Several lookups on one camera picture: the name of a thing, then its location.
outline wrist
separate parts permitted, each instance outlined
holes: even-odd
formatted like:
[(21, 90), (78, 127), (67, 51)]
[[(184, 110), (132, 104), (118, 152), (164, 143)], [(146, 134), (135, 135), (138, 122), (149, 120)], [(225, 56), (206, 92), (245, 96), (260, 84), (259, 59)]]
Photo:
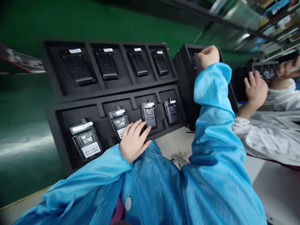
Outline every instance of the wrist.
[(245, 103), (245, 105), (247, 105), (248, 109), (252, 111), (256, 111), (262, 106), (261, 103), (258, 103), (256, 100), (252, 99), (249, 99), (248, 102)]
[(283, 79), (281, 77), (274, 77), (270, 83), (270, 89), (272, 90), (282, 90), (289, 86), (290, 80)]

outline finger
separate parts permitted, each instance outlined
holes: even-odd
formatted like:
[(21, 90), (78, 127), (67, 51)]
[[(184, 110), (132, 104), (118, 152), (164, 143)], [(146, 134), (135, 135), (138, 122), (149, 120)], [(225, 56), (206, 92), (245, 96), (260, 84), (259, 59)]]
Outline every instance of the finger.
[(146, 143), (141, 147), (141, 149), (138, 152), (139, 156), (149, 147), (151, 142), (152, 142), (151, 140), (146, 141)]
[(291, 61), (288, 61), (286, 64), (285, 64), (285, 70), (284, 70), (284, 75), (290, 75), (291, 73), (291, 68), (293, 67), (294, 65), (294, 61), (291, 60)]
[(142, 140), (144, 142), (146, 140), (150, 130), (151, 130), (151, 126), (147, 127), (146, 130), (144, 130), (144, 132), (141, 134), (140, 140)]
[(201, 52), (198, 54), (198, 58), (199, 58), (200, 60), (203, 58), (203, 56), (204, 56), (204, 54), (201, 53)]
[(296, 59), (294, 67), (300, 67), (300, 56), (298, 56), (298, 58)]
[(203, 53), (204, 55), (207, 55), (207, 54), (211, 53), (216, 48), (217, 48), (216, 46), (212, 45), (212, 46), (209, 46), (209, 47), (203, 49), (201, 51), (201, 53)]
[(136, 121), (130, 128), (130, 130), (128, 131), (128, 135), (133, 135), (135, 128), (137, 128), (137, 126), (142, 122), (141, 119), (139, 119), (138, 121)]
[(285, 69), (285, 62), (281, 63), (279, 65), (279, 69), (278, 69), (278, 72), (280, 75), (283, 75), (284, 74), (284, 69)]
[(251, 87), (255, 86), (255, 78), (253, 76), (253, 72), (252, 71), (249, 73), (249, 81), (250, 81), (250, 86)]
[(257, 70), (254, 72), (254, 79), (256, 84), (260, 84), (260, 81), (262, 80), (260, 78), (260, 73)]
[[(294, 67), (300, 67), (300, 56), (297, 58), (296, 62), (294, 63)], [(298, 77), (298, 76), (300, 76), (300, 70), (292, 72), (289, 75), (289, 78), (295, 78), (295, 77)]]
[(250, 89), (250, 84), (249, 84), (249, 82), (248, 82), (248, 78), (244, 78), (244, 83), (245, 83), (245, 87), (246, 87), (246, 89)]
[(129, 129), (131, 128), (132, 125), (133, 125), (133, 123), (127, 125), (127, 127), (126, 127), (125, 130), (124, 130), (123, 137), (126, 137), (126, 136), (127, 136), (128, 131), (129, 131)]
[(141, 122), (141, 123), (137, 126), (137, 128), (135, 129), (133, 135), (139, 137), (140, 134), (141, 134), (141, 131), (142, 131), (143, 127), (144, 127), (146, 124), (147, 124), (146, 121)]

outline black case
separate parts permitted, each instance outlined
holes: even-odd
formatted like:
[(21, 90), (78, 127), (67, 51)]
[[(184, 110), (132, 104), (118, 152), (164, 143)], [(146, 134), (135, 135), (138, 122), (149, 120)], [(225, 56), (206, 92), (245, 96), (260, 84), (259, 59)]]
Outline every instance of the black case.
[[(181, 99), (186, 111), (189, 128), (195, 131), (195, 122), (199, 117), (201, 106), (194, 102), (194, 85), (198, 74), (203, 70), (198, 60), (197, 54), (207, 46), (184, 44), (173, 58), (173, 62), (178, 73), (179, 82), (177, 83)], [(220, 48), (220, 62), (224, 62)], [(240, 115), (238, 103), (229, 83), (228, 98), (235, 116)]]
[(103, 80), (117, 80), (119, 74), (112, 52), (103, 52), (101, 49), (95, 50), (95, 58), (100, 69)]
[[(45, 54), (42, 63), (46, 74), (60, 102), (69, 102), (80, 99), (95, 98), (113, 94), (128, 93), (158, 87), (178, 81), (168, 46), (165, 43), (105, 43), (105, 42), (78, 42), (78, 41), (44, 41)], [(60, 51), (63, 49), (80, 48), (91, 68), (96, 83), (84, 87), (75, 83), (68, 68), (62, 61)], [(119, 78), (117, 80), (104, 80), (95, 59), (97, 49), (112, 48), (113, 57)], [(137, 77), (127, 56), (127, 52), (134, 48), (141, 48), (141, 55), (148, 69), (148, 74)], [(159, 76), (152, 58), (152, 52), (163, 51), (169, 73)]]
[(167, 75), (169, 73), (169, 69), (163, 51), (158, 49), (157, 51), (152, 52), (152, 58), (156, 67), (156, 71), (158, 72), (158, 75), (160, 76)]
[[(176, 100), (178, 123), (174, 125), (168, 125), (164, 109), (164, 102), (168, 101), (169, 97)], [(47, 119), (66, 175), (69, 176), (87, 163), (82, 160), (72, 140), (70, 127), (80, 124), (81, 118), (92, 121), (102, 147), (107, 150), (118, 143), (114, 129), (108, 119), (108, 113), (115, 111), (117, 105), (120, 105), (125, 110), (129, 123), (135, 122), (142, 119), (141, 104), (148, 102), (148, 99), (151, 99), (155, 104), (157, 127), (151, 129), (146, 140), (154, 140), (187, 125), (187, 118), (176, 85), (122, 95), (65, 102), (48, 107), (46, 110)]]

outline blue sleeve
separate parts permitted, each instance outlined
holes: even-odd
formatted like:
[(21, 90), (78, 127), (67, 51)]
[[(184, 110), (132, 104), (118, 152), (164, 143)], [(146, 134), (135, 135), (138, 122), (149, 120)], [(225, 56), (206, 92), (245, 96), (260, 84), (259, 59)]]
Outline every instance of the blue sleeve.
[(42, 202), (24, 213), (14, 225), (47, 224), (51, 220), (58, 221), (71, 208), (74, 210), (76, 203), (88, 195), (91, 199), (85, 199), (85, 201), (89, 201), (88, 205), (93, 205), (97, 195), (92, 192), (96, 188), (100, 189), (98, 193), (107, 193), (113, 188), (113, 183), (119, 180), (122, 173), (131, 169), (132, 164), (129, 164), (121, 156), (119, 144), (114, 145), (106, 150), (101, 157), (89, 162), (67, 179), (60, 180), (51, 186), (44, 194)]
[(194, 101), (202, 107), (190, 164), (182, 168), (187, 213), (191, 219), (198, 215), (207, 224), (267, 224), (263, 205), (243, 166), (245, 149), (231, 128), (230, 78), (230, 67), (216, 63), (195, 81)]

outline white label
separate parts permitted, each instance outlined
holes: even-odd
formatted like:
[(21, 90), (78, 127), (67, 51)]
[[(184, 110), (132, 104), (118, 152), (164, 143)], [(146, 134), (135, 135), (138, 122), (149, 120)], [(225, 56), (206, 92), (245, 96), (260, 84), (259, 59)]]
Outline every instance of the white label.
[(91, 157), (91, 156), (101, 152), (101, 149), (97, 142), (94, 142), (88, 146), (85, 146), (85, 147), (81, 148), (81, 150), (86, 158)]
[(105, 51), (105, 52), (112, 52), (113, 49), (112, 48), (104, 48), (103, 51)]
[(81, 52), (81, 49), (80, 49), (80, 48), (77, 48), (77, 49), (69, 49), (69, 52), (70, 52), (70, 53), (78, 53), (78, 52)]
[(90, 125), (93, 125), (93, 122), (88, 122), (86, 124), (82, 124), (82, 125), (79, 125), (77, 127), (73, 127), (72, 130), (73, 130), (74, 133), (76, 133), (78, 131), (84, 130), (85, 128), (87, 128)]
[(124, 112), (125, 112), (125, 109), (122, 109), (122, 110), (116, 111), (116, 114), (119, 115), (119, 114), (124, 113)]
[(125, 130), (125, 128), (126, 128), (126, 127), (122, 128), (122, 129), (120, 129), (120, 130), (117, 130), (117, 131), (118, 131), (118, 135), (119, 135), (120, 139), (122, 139), (122, 138), (123, 138), (123, 133), (124, 133), (124, 130)]

